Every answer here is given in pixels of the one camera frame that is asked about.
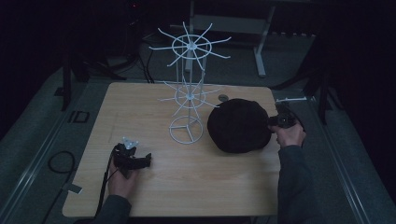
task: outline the cable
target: cable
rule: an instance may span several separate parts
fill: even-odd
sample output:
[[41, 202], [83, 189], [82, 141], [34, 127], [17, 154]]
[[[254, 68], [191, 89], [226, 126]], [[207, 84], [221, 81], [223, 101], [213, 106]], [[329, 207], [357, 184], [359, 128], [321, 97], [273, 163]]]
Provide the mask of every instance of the cable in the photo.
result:
[[[143, 40], [143, 39], [142, 39], [142, 43], [147, 44], [147, 45], [149, 45], [149, 46], [152, 47], [152, 45], [151, 45], [149, 42], [147, 42], [147, 41], [145, 41], [145, 40]], [[141, 65], [142, 65], [142, 68], [141, 68], [141, 69], [143, 70], [143, 73], [144, 73], [144, 75], [145, 75], [146, 81], [147, 81], [148, 83], [154, 83], [154, 79], [151, 77], [151, 74], [149, 73], [149, 62], [150, 62], [150, 60], [151, 60], [152, 52], [153, 52], [153, 50], [151, 50], [151, 52], [150, 52], [150, 54], [149, 54], [149, 56], [148, 56], [148, 60], [147, 60], [147, 63], [146, 63], [146, 64], [143, 62], [143, 59], [142, 59], [142, 57], [140, 56], [140, 54], [137, 56], [137, 57], [138, 57], [138, 61], [139, 61], [139, 62], [141, 63]]]
[[[52, 166], [52, 160], [53, 160], [55, 157], [57, 157], [58, 155], [60, 155], [60, 154], [67, 154], [67, 155], [69, 155], [69, 156], [71, 157], [71, 159], [72, 159], [72, 165], [71, 165], [71, 167], [70, 167], [69, 170], [66, 170], [66, 171], [59, 171], [59, 170], [56, 170], [55, 168], [53, 168], [53, 166]], [[75, 171], [77, 170], [77, 167], [75, 167], [75, 165], [76, 165], [76, 159], [75, 159], [74, 155], [73, 155], [71, 152], [69, 152], [69, 151], [60, 151], [60, 152], [54, 154], [53, 156], [51, 156], [51, 157], [49, 158], [49, 161], [48, 161], [47, 165], [48, 165], [49, 169], [50, 169], [52, 172], [56, 173], [56, 174], [68, 174], [66, 180], [64, 181], [63, 186], [64, 186], [66, 183], [69, 182], [71, 175], [73, 174], [73, 172], [75, 172]], [[47, 214], [45, 215], [45, 217], [44, 217], [44, 219], [43, 219], [43, 221], [42, 221], [43, 224], [46, 223], [46, 221], [47, 221], [47, 219], [48, 219], [48, 217], [49, 217], [49, 215], [50, 215], [50, 212], [52, 211], [52, 208], [53, 208], [53, 206], [55, 205], [55, 203], [58, 201], [59, 196], [61, 196], [62, 191], [63, 191], [63, 188], [60, 188], [59, 191], [58, 191], [58, 194], [57, 194], [56, 197], [55, 197], [55, 199], [52, 201], [52, 204], [51, 204], [51, 206], [49, 207], [49, 210], [47, 211]]]
[[110, 169], [110, 163], [111, 163], [111, 159], [113, 159], [113, 151], [111, 151], [110, 156], [108, 158], [108, 163], [107, 163], [107, 168], [105, 171], [105, 174], [103, 176], [103, 181], [102, 181], [102, 188], [100, 189], [100, 197], [99, 197], [99, 203], [98, 206], [96, 208], [96, 213], [95, 213], [95, 217], [96, 218], [99, 215], [100, 210], [102, 209], [102, 204], [103, 204], [103, 200], [105, 198], [105, 191], [106, 191], [106, 183], [107, 180], [109, 178], [108, 177], [108, 170]]

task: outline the vr controller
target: vr controller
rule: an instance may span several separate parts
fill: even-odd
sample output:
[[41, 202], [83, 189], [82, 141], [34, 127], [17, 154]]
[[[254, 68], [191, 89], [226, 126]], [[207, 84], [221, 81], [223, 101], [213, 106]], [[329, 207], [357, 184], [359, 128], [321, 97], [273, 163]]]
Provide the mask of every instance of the vr controller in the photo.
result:
[[128, 178], [128, 171], [138, 170], [151, 165], [151, 153], [149, 153], [145, 158], [136, 158], [134, 156], [136, 152], [136, 145], [131, 145], [131, 142], [125, 142], [124, 144], [118, 143], [114, 146], [112, 151], [114, 165], [119, 169], [119, 171]]
[[276, 110], [278, 115], [268, 119], [268, 124], [270, 126], [278, 126], [283, 129], [288, 129], [289, 127], [294, 126], [297, 123], [297, 120], [300, 122], [298, 117], [285, 104], [276, 104]]

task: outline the gray sleeve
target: gray sleeve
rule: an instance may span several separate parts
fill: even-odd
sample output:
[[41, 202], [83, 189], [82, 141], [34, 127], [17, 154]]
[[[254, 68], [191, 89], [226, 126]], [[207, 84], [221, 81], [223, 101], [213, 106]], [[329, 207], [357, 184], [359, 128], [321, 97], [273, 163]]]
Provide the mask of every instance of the gray sleeve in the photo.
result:
[[298, 146], [279, 150], [278, 224], [325, 223], [318, 208], [313, 179]]
[[131, 204], [118, 195], [108, 195], [105, 204], [92, 224], [124, 224], [128, 221]]

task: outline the black cap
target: black cap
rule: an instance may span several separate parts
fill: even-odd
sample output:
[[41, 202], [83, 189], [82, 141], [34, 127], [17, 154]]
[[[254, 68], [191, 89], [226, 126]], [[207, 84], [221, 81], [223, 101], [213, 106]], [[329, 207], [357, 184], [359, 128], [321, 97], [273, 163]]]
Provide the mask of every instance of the black cap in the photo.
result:
[[246, 153], [265, 147], [271, 139], [268, 114], [257, 102], [232, 99], [215, 107], [207, 130], [219, 149]]

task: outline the dark background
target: dark background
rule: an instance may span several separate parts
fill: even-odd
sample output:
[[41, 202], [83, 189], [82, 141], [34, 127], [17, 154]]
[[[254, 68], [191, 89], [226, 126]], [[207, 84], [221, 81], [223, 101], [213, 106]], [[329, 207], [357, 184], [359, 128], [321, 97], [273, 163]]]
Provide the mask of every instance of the dark background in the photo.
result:
[[[297, 22], [301, 24], [298, 27], [303, 27], [297, 33], [318, 35], [318, 50], [311, 54], [318, 53], [328, 62], [331, 85], [337, 89], [376, 170], [396, 202], [396, 155], [393, 152], [396, 9], [386, 0], [334, 3], [336, 5], [331, 6], [311, 4], [309, 10], [303, 11], [301, 6], [305, 8], [308, 4], [278, 3], [271, 29], [296, 32], [293, 27]], [[125, 32], [125, 24], [142, 19], [154, 24], [153, 27], [166, 29], [172, 21], [187, 21], [186, 8], [189, 8], [188, 1], [2, 1], [0, 138], [47, 77], [61, 67], [62, 55], [67, 49], [82, 52], [94, 60], [103, 60], [107, 53], [124, 54], [122, 46], [116, 43], [124, 38], [120, 32]], [[319, 21], [319, 26], [312, 21]], [[138, 24], [128, 31], [137, 40], [127, 46], [129, 52], [138, 44], [142, 29]], [[306, 61], [308, 66], [316, 66], [318, 62], [309, 55]]]

